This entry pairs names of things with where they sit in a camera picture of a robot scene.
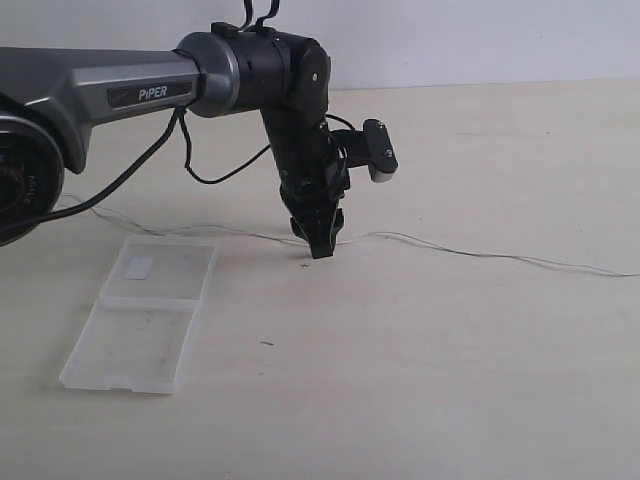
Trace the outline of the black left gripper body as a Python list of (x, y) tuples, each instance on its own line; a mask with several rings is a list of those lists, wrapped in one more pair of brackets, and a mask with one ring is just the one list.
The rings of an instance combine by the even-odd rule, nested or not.
[(309, 116), (289, 107), (265, 107), (261, 117), (278, 169), (280, 196), (287, 209), (322, 208), (342, 200), (350, 180), (326, 115)]

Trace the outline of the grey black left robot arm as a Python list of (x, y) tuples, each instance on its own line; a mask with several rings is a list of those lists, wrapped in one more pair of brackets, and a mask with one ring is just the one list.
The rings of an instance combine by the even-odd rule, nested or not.
[(1, 241), (57, 218), (66, 172), (84, 170), (92, 130), (170, 110), (258, 111), (296, 236), (333, 254), (349, 186), (326, 123), (331, 61), (314, 39), (215, 23), (171, 51), (5, 47), (1, 51)]

